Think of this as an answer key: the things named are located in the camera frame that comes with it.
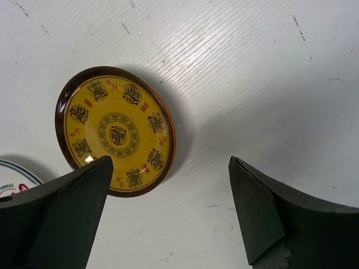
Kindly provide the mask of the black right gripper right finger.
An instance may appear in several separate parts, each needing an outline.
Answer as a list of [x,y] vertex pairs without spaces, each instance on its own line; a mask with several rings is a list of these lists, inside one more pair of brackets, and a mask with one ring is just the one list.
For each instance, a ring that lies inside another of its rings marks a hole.
[[229,178],[250,266],[358,267],[358,208],[305,194],[237,157]]

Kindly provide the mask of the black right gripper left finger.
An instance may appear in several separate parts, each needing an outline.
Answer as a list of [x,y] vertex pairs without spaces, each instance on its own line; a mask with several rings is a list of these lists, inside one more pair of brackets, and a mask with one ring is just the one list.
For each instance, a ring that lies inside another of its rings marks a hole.
[[1,198],[1,268],[85,268],[113,174],[103,156]]

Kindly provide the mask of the white plate red characters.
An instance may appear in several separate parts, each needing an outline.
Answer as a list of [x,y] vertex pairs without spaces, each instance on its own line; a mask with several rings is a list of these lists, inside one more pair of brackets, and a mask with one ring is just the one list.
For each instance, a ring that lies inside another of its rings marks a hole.
[[26,191],[43,183],[37,175],[23,166],[1,160],[1,198]]

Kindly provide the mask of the yellow patterned small plate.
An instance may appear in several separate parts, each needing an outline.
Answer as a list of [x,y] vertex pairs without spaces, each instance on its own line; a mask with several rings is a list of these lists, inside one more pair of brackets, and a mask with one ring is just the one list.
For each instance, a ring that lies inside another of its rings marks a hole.
[[150,85],[125,70],[100,66],[73,76],[58,97],[54,121],[71,168],[112,158],[111,196],[152,191],[174,163],[176,130],[168,107]]

